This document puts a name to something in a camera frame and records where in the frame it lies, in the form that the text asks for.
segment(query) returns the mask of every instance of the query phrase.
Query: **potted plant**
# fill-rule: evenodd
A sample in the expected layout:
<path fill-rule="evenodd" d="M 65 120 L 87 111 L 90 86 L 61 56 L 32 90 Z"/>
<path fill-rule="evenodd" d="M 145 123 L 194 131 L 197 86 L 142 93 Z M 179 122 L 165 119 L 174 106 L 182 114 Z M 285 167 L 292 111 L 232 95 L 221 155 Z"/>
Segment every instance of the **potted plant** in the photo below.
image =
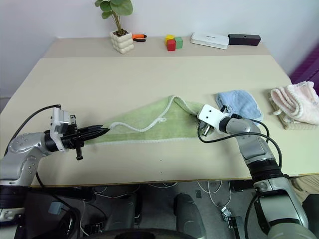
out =
<path fill-rule="evenodd" d="M 131 0 L 97 0 L 96 7 L 102 10 L 102 18 L 112 17 L 117 27 L 116 31 L 110 32 L 113 47 L 124 54 L 134 48 L 132 33 L 122 29 L 120 16 L 131 15 L 133 6 Z"/>

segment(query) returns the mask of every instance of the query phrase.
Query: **red block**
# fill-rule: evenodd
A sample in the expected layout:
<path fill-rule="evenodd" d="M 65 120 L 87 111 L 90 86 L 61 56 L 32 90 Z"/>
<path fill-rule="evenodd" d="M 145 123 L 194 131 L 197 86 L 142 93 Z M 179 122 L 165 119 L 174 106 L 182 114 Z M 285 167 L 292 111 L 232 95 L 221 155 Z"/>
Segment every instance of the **red block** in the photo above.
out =
<path fill-rule="evenodd" d="M 176 50 L 176 41 L 174 39 L 167 40 L 167 50 L 168 51 Z"/>

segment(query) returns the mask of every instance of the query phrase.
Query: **table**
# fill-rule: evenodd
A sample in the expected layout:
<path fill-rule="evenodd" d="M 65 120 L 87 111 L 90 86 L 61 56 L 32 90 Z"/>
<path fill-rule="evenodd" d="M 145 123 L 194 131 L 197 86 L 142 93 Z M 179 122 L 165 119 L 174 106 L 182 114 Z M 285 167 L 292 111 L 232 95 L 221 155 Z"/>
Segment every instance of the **table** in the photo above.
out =
<path fill-rule="evenodd" d="M 0 153 L 31 113 L 61 104 L 79 127 L 108 119 L 168 95 L 217 106 L 214 95 L 245 89 L 264 113 L 264 123 L 283 153 L 283 172 L 318 174 L 319 130 L 284 130 L 268 102 L 268 91 L 290 83 L 265 46 L 194 45 L 167 52 L 162 38 L 147 38 L 121 55 L 108 39 L 57 39 L 38 61 L 0 115 Z M 32 119 L 23 132 L 49 129 L 51 111 Z M 75 151 L 43 158 L 38 172 L 45 185 L 104 185 L 204 179 L 248 179 L 235 139 L 204 144 L 198 139 L 163 143 L 88 145 L 84 159 Z"/>

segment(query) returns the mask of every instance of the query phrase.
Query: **green towel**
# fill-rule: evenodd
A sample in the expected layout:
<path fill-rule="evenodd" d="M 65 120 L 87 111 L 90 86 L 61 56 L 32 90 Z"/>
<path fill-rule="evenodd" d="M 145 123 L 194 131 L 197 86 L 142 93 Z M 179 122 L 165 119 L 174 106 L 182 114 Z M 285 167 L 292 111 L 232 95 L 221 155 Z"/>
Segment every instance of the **green towel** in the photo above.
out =
<path fill-rule="evenodd" d="M 196 116 L 202 107 L 203 104 L 185 102 L 180 97 L 169 96 L 107 121 L 103 127 L 110 128 L 110 131 L 88 143 L 158 142 L 195 138 L 198 124 Z M 122 123 L 144 130 L 136 132 Z"/>

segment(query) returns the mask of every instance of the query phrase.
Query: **white plant pot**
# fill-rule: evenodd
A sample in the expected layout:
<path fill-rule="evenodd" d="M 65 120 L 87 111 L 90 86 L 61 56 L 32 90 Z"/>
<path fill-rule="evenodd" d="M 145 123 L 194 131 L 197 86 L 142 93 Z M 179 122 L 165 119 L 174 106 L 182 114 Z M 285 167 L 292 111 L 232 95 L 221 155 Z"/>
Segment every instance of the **white plant pot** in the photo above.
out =
<path fill-rule="evenodd" d="M 125 54 L 134 48 L 132 34 L 130 32 L 120 37 L 113 34 L 113 32 L 115 31 L 110 32 L 110 36 L 112 45 L 115 50 L 122 54 Z"/>

